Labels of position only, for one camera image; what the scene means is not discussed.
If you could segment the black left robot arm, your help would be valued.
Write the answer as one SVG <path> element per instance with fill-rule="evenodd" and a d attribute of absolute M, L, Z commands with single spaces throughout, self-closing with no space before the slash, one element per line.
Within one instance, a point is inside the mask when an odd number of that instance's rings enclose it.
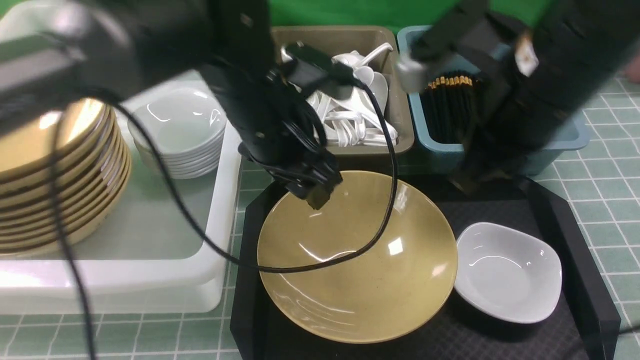
<path fill-rule="evenodd" d="M 118 105 L 199 72 L 241 139 L 238 153 L 321 208 L 342 183 L 300 93 L 327 55 L 278 64 L 266 0 L 66 0 L 44 31 L 1 45 L 1 134 L 82 98 Z"/>

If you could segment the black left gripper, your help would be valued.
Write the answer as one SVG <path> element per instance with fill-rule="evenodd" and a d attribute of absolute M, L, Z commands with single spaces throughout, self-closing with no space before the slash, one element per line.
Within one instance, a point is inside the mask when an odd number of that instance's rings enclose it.
<path fill-rule="evenodd" d="M 322 209 L 329 202 L 334 189 L 343 182 L 336 158 L 325 150 L 320 157 L 307 157 L 301 162 L 284 165 L 267 165 L 258 161 L 244 143 L 238 146 L 238 152 L 267 171 L 288 192 L 306 201 L 314 210 Z"/>

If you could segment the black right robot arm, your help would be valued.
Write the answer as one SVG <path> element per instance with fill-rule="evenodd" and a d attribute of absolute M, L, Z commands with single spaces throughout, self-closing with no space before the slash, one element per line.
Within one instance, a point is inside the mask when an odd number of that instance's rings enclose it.
<path fill-rule="evenodd" d="M 510 49 L 457 52 L 482 75 L 478 116 L 464 137 L 464 159 L 451 182 L 471 193 L 481 183 L 518 176 L 528 157 L 558 130 L 615 71 L 639 42 L 637 0 L 559 0 L 533 28 L 511 30 Z"/>

